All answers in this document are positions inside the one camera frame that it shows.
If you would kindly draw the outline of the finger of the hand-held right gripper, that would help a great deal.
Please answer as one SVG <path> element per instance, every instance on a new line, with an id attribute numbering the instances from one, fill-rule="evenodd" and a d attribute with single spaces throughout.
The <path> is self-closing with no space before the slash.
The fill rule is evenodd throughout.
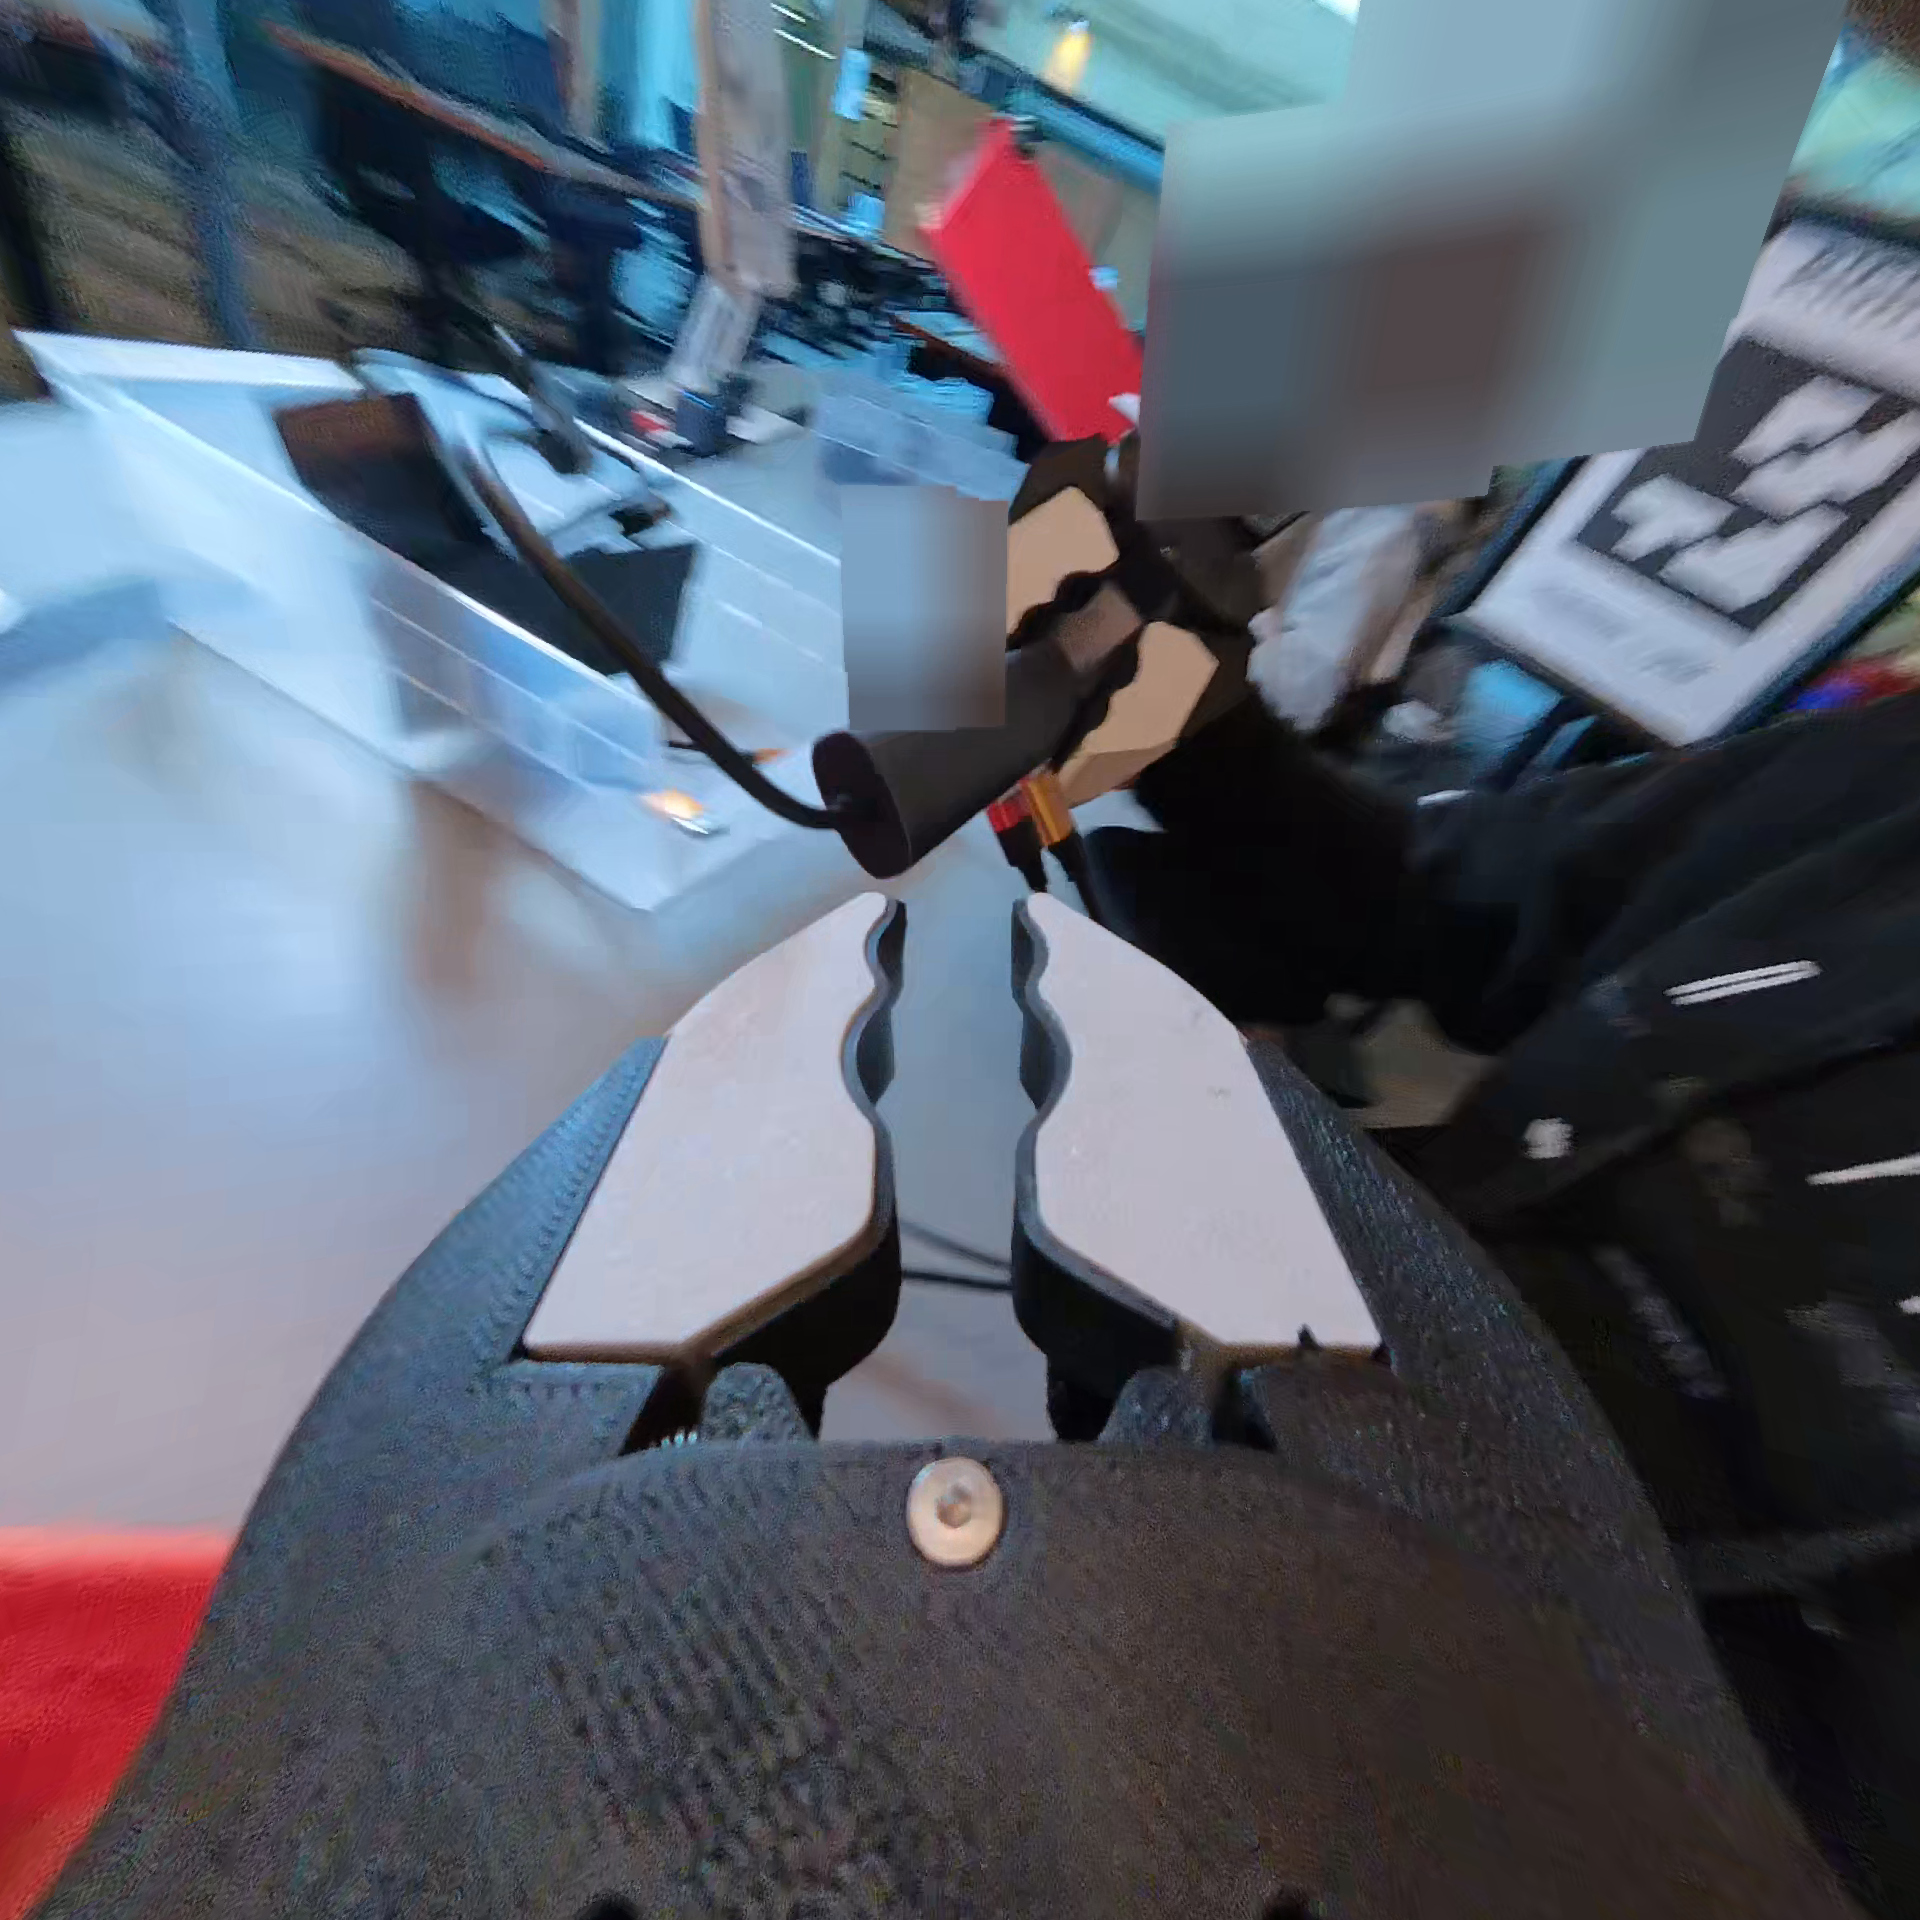
<path id="1" fill-rule="evenodd" d="M 1143 627 L 1134 677 L 1064 762 L 1064 797 L 1099 800 L 1173 751 L 1214 677 L 1216 656 L 1195 634 L 1168 622 Z"/>
<path id="2" fill-rule="evenodd" d="M 1126 444 L 1055 440 L 1025 474 L 1007 531 L 1007 643 L 1080 575 L 1118 582 L 1142 613 L 1134 470 Z"/>

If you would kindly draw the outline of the clear plastic bin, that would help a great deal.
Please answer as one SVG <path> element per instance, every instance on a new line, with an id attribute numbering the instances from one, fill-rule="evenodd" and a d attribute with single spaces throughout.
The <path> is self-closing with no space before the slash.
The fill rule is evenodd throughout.
<path id="1" fill-rule="evenodd" d="M 480 447 L 568 555 L 625 532 L 696 547 L 679 651 L 664 667 L 770 780 L 814 804 L 814 732 L 845 717 L 830 618 L 837 563 L 601 438 L 555 474 L 525 397 L 376 351 L 330 359 L 27 331 L 46 387 L 91 435 L 125 549 L 106 582 L 151 589 L 179 636 L 432 784 L 640 911 L 704 888 L 762 845 L 810 835 L 738 794 L 626 682 L 443 588 L 320 504 L 273 411 L 417 397 L 437 456 Z"/>

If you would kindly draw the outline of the person's black hoodie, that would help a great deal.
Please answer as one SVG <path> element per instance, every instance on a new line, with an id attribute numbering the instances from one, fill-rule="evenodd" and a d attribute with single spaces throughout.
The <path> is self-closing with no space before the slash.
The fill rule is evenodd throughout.
<path id="1" fill-rule="evenodd" d="M 1409 1172 L 1586 1378 L 1813 1836 L 1915 1916 L 1919 701 L 1397 797 L 1259 701 L 1098 828 L 1103 911 L 1254 1028 L 1483 1058 Z"/>

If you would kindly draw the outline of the red plastic bin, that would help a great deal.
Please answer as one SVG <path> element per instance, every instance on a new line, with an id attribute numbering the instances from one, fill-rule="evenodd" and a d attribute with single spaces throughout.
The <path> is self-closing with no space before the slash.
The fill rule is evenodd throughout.
<path id="1" fill-rule="evenodd" d="M 2 1527 L 2 1916 L 77 1853 L 179 1680 L 233 1535 Z"/>

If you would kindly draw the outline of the red ribbed crate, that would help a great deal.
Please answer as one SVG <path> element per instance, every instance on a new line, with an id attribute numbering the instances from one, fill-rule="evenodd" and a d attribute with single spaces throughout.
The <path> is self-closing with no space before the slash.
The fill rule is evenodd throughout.
<path id="1" fill-rule="evenodd" d="M 982 125 L 921 208 L 919 239 L 1053 440 L 1130 436 L 1137 408 L 1123 402 L 1138 402 L 1142 343 L 1098 286 L 1022 120 Z"/>

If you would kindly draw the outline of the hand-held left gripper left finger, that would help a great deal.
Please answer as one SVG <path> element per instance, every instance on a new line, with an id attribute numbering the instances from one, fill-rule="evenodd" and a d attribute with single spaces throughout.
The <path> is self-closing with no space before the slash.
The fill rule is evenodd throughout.
<path id="1" fill-rule="evenodd" d="M 710 1378 L 757 1363 L 817 1420 L 898 1309 L 894 1078 L 906 910 L 862 893 L 662 1040 L 522 1334 L 531 1360 Z"/>

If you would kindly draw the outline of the slim grey usb hub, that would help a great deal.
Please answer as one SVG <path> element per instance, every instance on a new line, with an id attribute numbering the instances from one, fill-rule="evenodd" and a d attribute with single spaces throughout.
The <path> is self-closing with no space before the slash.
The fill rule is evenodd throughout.
<path id="1" fill-rule="evenodd" d="M 873 879 L 896 879 L 1022 780 L 1061 765 L 1131 682 L 1142 627 L 1094 651 L 1038 640 L 1007 667 L 998 727 L 834 732 L 810 750 L 833 832 Z"/>

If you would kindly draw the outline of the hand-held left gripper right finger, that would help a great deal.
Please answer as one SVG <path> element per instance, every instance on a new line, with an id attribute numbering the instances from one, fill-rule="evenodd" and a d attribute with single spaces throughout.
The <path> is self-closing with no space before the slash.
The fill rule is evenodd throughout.
<path id="1" fill-rule="evenodd" d="M 1385 1338 L 1239 1028 L 1055 895 L 1013 915 L 1019 1078 L 1016 1318 L 1055 1410 L 1112 1410 L 1150 1371 L 1221 1399 Z"/>

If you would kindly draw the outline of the large framed marker poster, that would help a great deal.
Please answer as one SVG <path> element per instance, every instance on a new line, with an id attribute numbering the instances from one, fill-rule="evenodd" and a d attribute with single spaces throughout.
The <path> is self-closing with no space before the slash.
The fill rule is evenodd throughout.
<path id="1" fill-rule="evenodd" d="M 1789 701 L 1915 563 L 1915 229 L 1807 208 L 1766 243 L 1695 438 L 1574 464 L 1457 623 L 1691 747 Z"/>

